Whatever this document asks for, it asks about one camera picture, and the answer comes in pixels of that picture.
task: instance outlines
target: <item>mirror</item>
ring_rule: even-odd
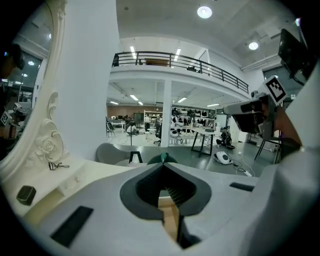
[[[35,107],[46,74],[52,31],[52,16],[44,3],[1,53],[0,161],[21,138]]]

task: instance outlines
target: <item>black box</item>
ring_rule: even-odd
[[[24,185],[18,192],[16,199],[19,203],[29,206],[36,195],[36,189],[33,186]]]

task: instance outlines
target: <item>brown wall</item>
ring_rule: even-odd
[[[162,112],[162,107],[155,106],[108,106],[108,117],[112,116],[125,116],[134,117],[134,113],[143,113],[144,111],[157,111]]]

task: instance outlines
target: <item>white carved frame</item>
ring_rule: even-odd
[[[58,129],[52,120],[57,107],[55,76],[62,50],[65,30],[67,0],[47,0],[52,15],[53,32],[51,51],[42,88],[28,124],[14,149],[0,162],[0,180],[4,184],[15,176],[36,175],[48,167],[48,162],[58,162],[67,151]]]

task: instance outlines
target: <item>black metal railing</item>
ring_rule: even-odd
[[[136,58],[133,57],[132,52],[120,52],[114,55],[112,62],[113,67],[126,65],[150,65],[163,66],[168,68],[183,68],[188,71],[201,73],[209,77],[215,77],[227,82],[238,89],[249,94],[248,85],[234,76],[233,74],[202,60],[179,55],[176,58],[174,53],[161,51],[136,51]]]

